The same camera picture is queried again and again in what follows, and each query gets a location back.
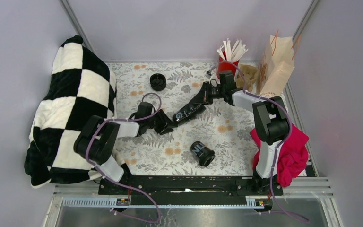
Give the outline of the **stack of black cups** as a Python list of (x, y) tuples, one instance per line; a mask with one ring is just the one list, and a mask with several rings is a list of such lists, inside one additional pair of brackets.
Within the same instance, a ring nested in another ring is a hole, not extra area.
[(203, 104), (186, 104), (183, 108), (173, 115), (173, 122), (177, 126), (183, 125), (195, 119), (199, 114), (206, 110)]

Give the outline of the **single black coffee cup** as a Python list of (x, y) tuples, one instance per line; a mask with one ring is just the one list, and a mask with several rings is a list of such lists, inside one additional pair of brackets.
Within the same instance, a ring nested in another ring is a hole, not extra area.
[(208, 148), (200, 141), (193, 142), (190, 151), (200, 160), (209, 155)]

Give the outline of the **single black lid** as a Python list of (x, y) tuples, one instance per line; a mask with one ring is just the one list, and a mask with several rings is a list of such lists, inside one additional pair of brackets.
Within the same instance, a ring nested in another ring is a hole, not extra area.
[(203, 151), (203, 152), (201, 152), (201, 154), (199, 156), (199, 164), (201, 166), (207, 167), (213, 161), (214, 158), (215, 158), (214, 151), (212, 151), (212, 150)]

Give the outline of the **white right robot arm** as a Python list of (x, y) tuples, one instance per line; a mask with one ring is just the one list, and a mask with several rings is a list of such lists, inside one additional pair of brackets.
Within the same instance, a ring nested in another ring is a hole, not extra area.
[(230, 70), (221, 72), (219, 79), (217, 85), (204, 82), (190, 103), (210, 105), (215, 99), (222, 99), (231, 106), (253, 113), (255, 130), (261, 145), (252, 188), (259, 195), (274, 195), (280, 150), (292, 133), (292, 123), (283, 100), (279, 96), (266, 98), (237, 88), (234, 74)]

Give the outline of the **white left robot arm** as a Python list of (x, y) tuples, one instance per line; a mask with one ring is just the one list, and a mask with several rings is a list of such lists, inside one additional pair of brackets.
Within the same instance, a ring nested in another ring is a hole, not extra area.
[(105, 178), (111, 179), (110, 189), (116, 194), (126, 192), (128, 182), (123, 177), (124, 169), (116, 161), (112, 152), (118, 138), (137, 137), (148, 129), (163, 135), (173, 132), (177, 124), (162, 109), (156, 111), (148, 102), (141, 102), (136, 112), (126, 121), (93, 115), (82, 128), (73, 149), (85, 160), (93, 164), (93, 168)]

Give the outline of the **red cup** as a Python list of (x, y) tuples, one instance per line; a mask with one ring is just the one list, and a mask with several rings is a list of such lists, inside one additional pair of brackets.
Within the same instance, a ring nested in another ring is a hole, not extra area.
[(217, 78), (218, 79), (220, 78), (220, 76), (219, 76), (220, 72), (228, 71), (228, 70), (233, 73), (233, 76), (235, 76), (236, 71), (237, 71), (237, 67), (238, 67), (238, 64), (239, 64), (239, 60), (233, 63), (235, 66), (232, 66), (229, 63), (223, 63), (223, 60), (224, 59), (222, 57), (219, 57), (219, 65), (218, 65), (218, 69), (217, 69), (217, 73), (216, 73)]

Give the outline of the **brown cardboard cup carrier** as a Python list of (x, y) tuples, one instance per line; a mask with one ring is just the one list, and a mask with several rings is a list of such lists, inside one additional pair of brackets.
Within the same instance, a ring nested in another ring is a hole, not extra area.
[(254, 86), (257, 84), (259, 79), (259, 70), (255, 66), (242, 64), (240, 70), (244, 75), (244, 79), (238, 75), (235, 79), (237, 88), (246, 88), (249, 92), (254, 92)]

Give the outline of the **floral tablecloth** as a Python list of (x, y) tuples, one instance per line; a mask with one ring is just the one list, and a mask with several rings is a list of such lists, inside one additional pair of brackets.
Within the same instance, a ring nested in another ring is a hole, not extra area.
[[(141, 101), (161, 106), (168, 117), (187, 104), (207, 81), (212, 63), (109, 63), (117, 82), (117, 116), (128, 118)], [(166, 88), (155, 91), (150, 76), (161, 73)], [(133, 175), (226, 175), (251, 176), (252, 161), (258, 147), (250, 136), (254, 128), (251, 112), (234, 107), (221, 99), (195, 119), (164, 135), (154, 130), (134, 138), (116, 141), (120, 154)], [(190, 151), (200, 141), (215, 158), (204, 167)]]

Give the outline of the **white wrapped straws bundle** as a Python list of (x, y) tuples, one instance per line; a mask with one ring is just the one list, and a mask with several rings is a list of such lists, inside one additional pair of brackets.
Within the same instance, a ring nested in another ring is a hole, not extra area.
[(231, 40), (227, 38), (216, 51), (221, 60), (234, 63), (241, 59), (248, 51), (248, 47), (242, 43), (241, 39), (232, 43)]

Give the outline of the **tan paper bag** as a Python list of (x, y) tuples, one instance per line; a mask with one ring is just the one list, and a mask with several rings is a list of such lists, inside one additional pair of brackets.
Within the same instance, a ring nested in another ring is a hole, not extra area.
[(291, 36), (279, 37), (278, 33), (268, 38), (259, 62), (258, 95), (271, 98), (282, 94), (295, 69), (300, 40), (301, 35), (294, 40)]

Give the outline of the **black white checkered blanket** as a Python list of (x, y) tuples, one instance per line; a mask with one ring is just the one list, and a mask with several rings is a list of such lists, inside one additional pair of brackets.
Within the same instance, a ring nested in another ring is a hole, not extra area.
[(67, 39), (55, 56), (47, 95), (29, 135), (24, 170), (35, 189), (94, 180), (100, 174), (74, 149), (91, 116), (116, 117), (116, 76), (83, 38)]

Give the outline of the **crumpled magenta cloth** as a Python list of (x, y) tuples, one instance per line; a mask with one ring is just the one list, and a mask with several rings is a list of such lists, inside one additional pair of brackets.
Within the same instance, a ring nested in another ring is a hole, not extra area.
[(277, 162), (277, 182), (281, 187), (290, 186), (307, 167), (309, 152), (305, 145), (308, 141), (309, 137), (293, 125), (292, 134), (282, 145)]

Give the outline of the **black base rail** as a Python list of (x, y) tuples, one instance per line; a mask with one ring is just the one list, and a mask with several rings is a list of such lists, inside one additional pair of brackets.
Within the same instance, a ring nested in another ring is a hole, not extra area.
[[(106, 179), (100, 181), (99, 195), (126, 196), (132, 205), (152, 205), (147, 193), (158, 205), (247, 205), (246, 197), (267, 199), (270, 194), (256, 193), (251, 177), (241, 176), (160, 176), (125, 175), (121, 179), (132, 189), (115, 185)], [(276, 196), (283, 195), (276, 183)]]

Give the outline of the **aluminium front frame rail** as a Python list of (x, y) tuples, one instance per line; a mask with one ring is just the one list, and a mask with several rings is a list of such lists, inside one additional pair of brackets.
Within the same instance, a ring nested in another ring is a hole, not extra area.
[(325, 177), (255, 192), (250, 177), (132, 175), (57, 185), (46, 227), (340, 227)]

